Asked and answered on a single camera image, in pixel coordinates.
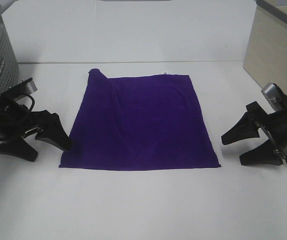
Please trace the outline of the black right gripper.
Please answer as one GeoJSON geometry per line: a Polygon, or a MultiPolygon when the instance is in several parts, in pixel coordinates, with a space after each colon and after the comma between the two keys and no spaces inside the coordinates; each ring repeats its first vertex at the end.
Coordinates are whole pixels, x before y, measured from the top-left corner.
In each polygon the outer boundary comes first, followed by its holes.
{"type": "Polygon", "coordinates": [[[257,102],[252,102],[246,106],[247,112],[241,119],[221,136],[222,144],[229,145],[259,138],[258,129],[266,134],[267,141],[239,156],[242,166],[287,164],[287,95],[279,86],[277,89],[281,98],[281,110],[268,114],[257,102]]]}

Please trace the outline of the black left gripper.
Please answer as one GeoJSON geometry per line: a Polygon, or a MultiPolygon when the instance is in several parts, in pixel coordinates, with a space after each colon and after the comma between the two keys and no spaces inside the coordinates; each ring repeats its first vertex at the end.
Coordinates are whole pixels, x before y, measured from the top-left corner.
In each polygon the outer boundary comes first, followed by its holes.
{"type": "Polygon", "coordinates": [[[0,155],[8,155],[29,162],[37,159],[38,152],[25,138],[36,134],[35,140],[46,142],[68,152],[73,142],[66,134],[57,113],[47,110],[34,112],[32,94],[0,92],[0,155]]]}

